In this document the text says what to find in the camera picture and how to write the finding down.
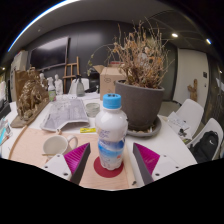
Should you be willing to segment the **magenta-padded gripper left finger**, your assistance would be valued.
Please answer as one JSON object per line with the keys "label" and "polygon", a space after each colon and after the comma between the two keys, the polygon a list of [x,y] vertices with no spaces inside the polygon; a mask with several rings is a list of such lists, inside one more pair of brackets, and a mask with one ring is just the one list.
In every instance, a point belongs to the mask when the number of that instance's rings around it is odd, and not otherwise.
{"label": "magenta-padded gripper left finger", "polygon": [[42,169],[78,185],[90,153],[90,144],[85,143],[65,155],[56,154]]}

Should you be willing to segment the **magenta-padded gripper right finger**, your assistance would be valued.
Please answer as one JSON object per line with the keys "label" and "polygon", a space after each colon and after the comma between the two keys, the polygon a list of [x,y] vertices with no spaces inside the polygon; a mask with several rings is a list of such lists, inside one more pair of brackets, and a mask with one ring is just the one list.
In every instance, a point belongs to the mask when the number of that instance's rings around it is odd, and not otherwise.
{"label": "magenta-padded gripper right finger", "polygon": [[133,144],[133,154],[141,177],[139,186],[150,184],[181,169],[168,155],[158,154],[138,143]]}

